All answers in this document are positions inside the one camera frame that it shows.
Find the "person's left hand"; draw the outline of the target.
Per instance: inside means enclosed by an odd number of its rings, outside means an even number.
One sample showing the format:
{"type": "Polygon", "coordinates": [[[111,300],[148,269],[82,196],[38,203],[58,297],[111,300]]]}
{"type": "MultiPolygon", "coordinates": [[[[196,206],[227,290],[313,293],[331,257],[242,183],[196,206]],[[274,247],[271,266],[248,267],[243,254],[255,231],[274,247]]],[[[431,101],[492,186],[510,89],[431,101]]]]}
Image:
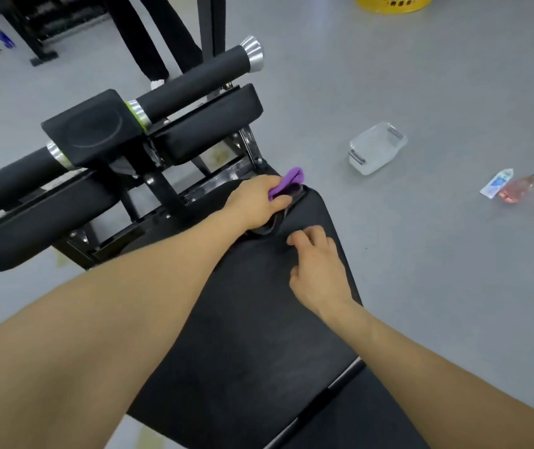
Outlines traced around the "person's left hand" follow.
{"type": "Polygon", "coordinates": [[[224,213],[231,218],[241,232],[263,226],[270,218],[262,218],[262,206],[268,193],[280,182],[275,175],[258,175],[243,180],[227,199],[224,213]]]}

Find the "person's right hand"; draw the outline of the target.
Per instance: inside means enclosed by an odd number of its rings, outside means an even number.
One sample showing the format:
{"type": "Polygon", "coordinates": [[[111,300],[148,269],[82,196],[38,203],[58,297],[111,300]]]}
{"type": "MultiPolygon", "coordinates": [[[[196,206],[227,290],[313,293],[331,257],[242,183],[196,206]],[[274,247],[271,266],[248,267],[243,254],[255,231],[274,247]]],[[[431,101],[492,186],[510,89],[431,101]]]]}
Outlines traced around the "person's right hand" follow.
{"type": "Polygon", "coordinates": [[[309,265],[309,292],[295,297],[323,323],[334,329],[353,298],[346,269],[335,241],[322,226],[293,232],[287,244],[294,247],[299,263],[309,265]]]}

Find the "purple cleaning cloth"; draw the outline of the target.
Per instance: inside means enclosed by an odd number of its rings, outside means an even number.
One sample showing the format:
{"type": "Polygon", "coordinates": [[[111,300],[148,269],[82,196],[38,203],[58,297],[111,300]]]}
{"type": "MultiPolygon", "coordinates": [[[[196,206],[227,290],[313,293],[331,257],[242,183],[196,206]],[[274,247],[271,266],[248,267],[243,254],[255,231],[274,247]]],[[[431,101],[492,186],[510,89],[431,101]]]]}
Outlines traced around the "purple cleaning cloth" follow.
{"type": "Polygon", "coordinates": [[[269,201],[281,196],[292,195],[300,190],[305,181],[305,173],[300,167],[293,167],[280,180],[277,186],[271,188],[268,193],[269,201]]]}

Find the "person's right forearm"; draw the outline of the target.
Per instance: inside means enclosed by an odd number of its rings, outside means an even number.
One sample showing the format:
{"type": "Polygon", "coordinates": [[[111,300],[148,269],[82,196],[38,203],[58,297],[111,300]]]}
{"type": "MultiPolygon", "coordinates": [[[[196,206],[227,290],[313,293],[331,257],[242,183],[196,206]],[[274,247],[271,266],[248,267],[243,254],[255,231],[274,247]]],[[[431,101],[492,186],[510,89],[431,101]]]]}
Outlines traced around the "person's right forearm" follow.
{"type": "Polygon", "coordinates": [[[352,300],[319,309],[431,449],[534,449],[534,408],[414,342],[352,300]]]}

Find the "person's left forearm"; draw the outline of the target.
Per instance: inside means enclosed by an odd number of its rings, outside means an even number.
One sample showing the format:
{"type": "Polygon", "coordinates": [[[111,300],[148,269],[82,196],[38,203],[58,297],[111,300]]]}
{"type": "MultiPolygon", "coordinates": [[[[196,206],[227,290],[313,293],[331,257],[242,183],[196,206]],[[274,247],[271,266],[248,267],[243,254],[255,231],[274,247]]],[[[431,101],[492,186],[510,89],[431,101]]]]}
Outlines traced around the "person's left forearm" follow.
{"type": "Polygon", "coordinates": [[[228,206],[2,322],[0,449],[103,449],[220,258],[263,224],[228,206]]]}

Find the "black padded bench seat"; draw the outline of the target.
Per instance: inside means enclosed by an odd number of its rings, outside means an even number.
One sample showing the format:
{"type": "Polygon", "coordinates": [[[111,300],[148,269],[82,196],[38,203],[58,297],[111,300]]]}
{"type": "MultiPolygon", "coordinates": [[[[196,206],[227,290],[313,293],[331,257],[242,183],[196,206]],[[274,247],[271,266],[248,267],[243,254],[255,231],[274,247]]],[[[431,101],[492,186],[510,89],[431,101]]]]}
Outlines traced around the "black padded bench seat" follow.
{"type": "Polygon", "coordinates": [[[305,187],[273,233],[235,241],[129,417],[186,449],[264,449],[357,360],[289,286],[286,239],[308,226],[340,243],[305,187]]]}

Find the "short black leg pad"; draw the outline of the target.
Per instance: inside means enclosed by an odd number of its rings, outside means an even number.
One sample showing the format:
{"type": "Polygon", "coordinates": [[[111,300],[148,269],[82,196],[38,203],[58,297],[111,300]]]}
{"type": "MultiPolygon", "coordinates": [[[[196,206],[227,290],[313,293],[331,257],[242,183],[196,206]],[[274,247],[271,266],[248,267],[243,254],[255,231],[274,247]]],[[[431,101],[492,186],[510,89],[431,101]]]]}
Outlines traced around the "short black leg pad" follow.
{"type": "Polygon", "coordinates": [[[235,87],[155,129],[148,138],[169,166],[182,165],[257,120],[263,105],[253,84],[235,87]]]}

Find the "clear plastic container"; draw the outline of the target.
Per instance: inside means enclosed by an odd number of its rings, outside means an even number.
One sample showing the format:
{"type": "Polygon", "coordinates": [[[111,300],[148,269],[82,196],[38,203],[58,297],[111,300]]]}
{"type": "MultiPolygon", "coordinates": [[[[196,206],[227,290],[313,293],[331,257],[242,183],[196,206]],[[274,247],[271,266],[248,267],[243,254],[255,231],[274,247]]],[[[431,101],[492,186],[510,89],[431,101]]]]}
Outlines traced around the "clear plastic container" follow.
{"type": "Polygon", "coordinates": [[[388,122],[380,122],[349,142],[348,163],[364,176],[390,163],[408,143],[408,137],[388,122]]]}

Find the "black foam roller bar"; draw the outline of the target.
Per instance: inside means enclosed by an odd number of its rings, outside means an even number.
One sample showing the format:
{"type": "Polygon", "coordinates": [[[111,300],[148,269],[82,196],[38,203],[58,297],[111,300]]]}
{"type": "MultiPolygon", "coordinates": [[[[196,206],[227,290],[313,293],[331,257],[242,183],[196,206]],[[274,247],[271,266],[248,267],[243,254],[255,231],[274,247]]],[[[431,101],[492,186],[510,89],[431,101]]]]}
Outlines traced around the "black foam roller bar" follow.
{"type": "Polygon", "coordinates": [[[153,124],[264,67],[254,36],[157,89],[126,101],[108,89],[44,121],[50,142],[0,169],[0,211],[65,173],[116,159],[153,124]]]}

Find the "black padded bench backrest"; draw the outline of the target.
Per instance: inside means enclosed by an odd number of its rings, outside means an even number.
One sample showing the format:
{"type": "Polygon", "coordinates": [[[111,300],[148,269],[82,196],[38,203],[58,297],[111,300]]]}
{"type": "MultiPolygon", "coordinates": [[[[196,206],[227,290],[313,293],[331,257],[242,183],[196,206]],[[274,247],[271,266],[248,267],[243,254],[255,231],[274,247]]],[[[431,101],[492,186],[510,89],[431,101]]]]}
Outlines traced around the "black padded bench backrest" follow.
{"type": "Polygon", "coordinates": [[[430,449],[361,359],[264,449],[430,449]]]}

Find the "small white blue bottle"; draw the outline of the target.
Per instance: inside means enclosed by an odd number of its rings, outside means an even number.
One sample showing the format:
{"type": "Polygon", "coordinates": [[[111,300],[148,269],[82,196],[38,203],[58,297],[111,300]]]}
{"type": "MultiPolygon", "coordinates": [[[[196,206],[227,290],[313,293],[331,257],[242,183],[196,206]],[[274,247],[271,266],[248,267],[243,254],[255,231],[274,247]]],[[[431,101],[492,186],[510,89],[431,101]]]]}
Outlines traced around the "small white blue bottle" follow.
{"type": "Polygon", "coordinates": [[[513,168],[503,169],[496,173],[492,179],[479,190],[479,194],[488,199],[494,199],[495,196],[499,194],[500,190],[502,190],[513,178],[513,175],[513,168]]]}

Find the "yellow bucket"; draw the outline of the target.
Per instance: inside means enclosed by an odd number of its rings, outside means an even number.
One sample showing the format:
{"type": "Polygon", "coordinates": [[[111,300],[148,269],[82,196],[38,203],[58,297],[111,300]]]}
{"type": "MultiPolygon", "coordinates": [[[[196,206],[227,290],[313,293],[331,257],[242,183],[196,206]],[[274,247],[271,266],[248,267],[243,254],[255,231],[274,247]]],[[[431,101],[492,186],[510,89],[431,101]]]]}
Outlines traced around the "yellow bucket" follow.
{"type": "Polygon", "coordinates": [[[367,12],[382,15],[402,15],[417,12],[429,6],[433,0],[355,0],[357,6],[367,12]]]}

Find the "pink spray bottle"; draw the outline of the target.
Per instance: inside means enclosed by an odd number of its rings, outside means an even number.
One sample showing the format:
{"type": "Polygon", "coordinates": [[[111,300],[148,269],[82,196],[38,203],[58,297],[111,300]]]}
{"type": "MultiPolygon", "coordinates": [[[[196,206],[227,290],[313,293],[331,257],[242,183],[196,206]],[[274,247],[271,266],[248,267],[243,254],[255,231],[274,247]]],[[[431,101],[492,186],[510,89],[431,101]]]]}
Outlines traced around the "pink spray bottle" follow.
{"type": "Polygon", "coordinates": [[[534,186],[534,173],[508,182],[497,194],[497,197],[504,203],[515,204],[520,202],[523,197],[534,186]]]}

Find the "long black leg pad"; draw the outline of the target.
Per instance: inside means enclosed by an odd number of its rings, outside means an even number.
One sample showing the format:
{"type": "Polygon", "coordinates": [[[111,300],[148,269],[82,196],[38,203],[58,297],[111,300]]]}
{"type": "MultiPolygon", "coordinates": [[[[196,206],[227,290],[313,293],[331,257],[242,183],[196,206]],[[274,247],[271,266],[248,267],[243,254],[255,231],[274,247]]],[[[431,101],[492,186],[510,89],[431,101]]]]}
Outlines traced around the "long black leg pad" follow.
{"type": "Polygon", "coordinates": [[[0,219],[0,272],[16,268],[120,202],[110,169],[72,178],[0,219]]]}

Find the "black equipment rack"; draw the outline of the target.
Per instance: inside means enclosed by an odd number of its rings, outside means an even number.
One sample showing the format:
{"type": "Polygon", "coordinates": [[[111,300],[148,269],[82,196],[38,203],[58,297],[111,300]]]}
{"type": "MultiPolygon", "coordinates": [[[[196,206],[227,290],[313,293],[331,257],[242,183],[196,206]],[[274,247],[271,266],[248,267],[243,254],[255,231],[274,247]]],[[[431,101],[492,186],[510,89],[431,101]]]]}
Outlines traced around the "black equipment rack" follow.
{"type": "Polygon", "coordinates": [[[0,0],[0,17],[31,50],[32,67],[59,57],[51,44],[78,29],[108,20],[101,0],[0,0]]]}

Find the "black metal bench frame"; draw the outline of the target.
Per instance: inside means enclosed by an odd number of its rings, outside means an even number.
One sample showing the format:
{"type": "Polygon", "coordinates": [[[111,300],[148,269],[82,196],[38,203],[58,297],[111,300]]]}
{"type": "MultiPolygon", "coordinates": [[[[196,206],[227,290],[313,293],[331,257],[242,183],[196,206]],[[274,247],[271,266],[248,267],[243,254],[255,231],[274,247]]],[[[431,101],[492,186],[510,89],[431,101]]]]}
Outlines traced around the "black metal bench frame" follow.
{"type": "Polygon", "coordinates": [[[153,124],[142,139],[125,145],[121,154],[113,161],[85,167],[84,172],[110,169],[117,174],[122,187],[119,203],[128,213],[131,224],[111,238],[97,243],[92,241],[92,235],[85,231],[89,222],[51,247],[80,267],[89,269],[113,258],[146,234],[151,223],[158,222],[158,216],[164,215],[167,219],[172,219],[177,226],[182,226],[193,217],[200,216],[200,210],[192,209],[191,205],[202,201],[205,195],[225,182],[238,180],[252,173],[275,173],[258,155],[249,125],[216,143],[191,161],[169,166],[158,156],[148,135],[177,119],[171,118],[172,115],[153,124]]]}

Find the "black vertical metal post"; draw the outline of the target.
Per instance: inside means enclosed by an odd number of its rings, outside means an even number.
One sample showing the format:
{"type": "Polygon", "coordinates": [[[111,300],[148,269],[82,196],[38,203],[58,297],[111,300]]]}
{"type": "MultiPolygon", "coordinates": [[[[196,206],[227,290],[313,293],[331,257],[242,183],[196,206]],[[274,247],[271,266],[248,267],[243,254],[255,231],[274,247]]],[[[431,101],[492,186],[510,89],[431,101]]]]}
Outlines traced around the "black vertical metal post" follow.
{"type": "Polygon", "coordinates": [[[203,62],[226,50],[226,0],[197,0],[203,62]]]}

